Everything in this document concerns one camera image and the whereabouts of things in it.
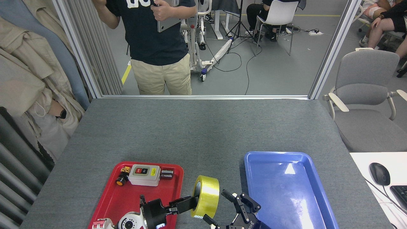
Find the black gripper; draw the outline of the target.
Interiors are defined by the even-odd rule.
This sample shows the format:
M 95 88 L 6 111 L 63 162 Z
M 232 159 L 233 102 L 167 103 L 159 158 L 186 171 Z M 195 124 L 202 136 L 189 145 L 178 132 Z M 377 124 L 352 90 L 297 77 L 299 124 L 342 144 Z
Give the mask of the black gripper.
M 241 225 L 220 225 L 207 214 L 203 216 L 203 220 L 210 225 L 211 229 L 270 229 L 262 221 L 258 220 L 256 213 L 261 209 L 260 204 L 254 201 L 248 194 L 231 194 L 223 189 L 221 195 L 234 204 L 236 216 L 232 223 L 242 223 Z
M 146 202 L 141 200 L 141 212 L 144 217 L 144 224 L 147 229 L 159 229 L 167 225 L 168 215 L 179 214 L 178 209 L 195 209 L 199 202 L 199 196 L 188 196 L 178 198 L 169 202 L 169 207 L 165 208 L 161 199 L 154 199 Z

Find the standing person's left hand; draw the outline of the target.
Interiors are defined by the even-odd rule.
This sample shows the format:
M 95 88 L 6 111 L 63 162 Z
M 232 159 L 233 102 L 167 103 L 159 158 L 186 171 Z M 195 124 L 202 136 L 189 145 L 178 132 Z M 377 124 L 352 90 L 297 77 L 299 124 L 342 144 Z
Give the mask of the standing person's left hand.
M 153 11 L 154 18 L 157 21 L 164 21 L 174 17 L 174 8 L 164 0 L 154 0 L 151 10 Z

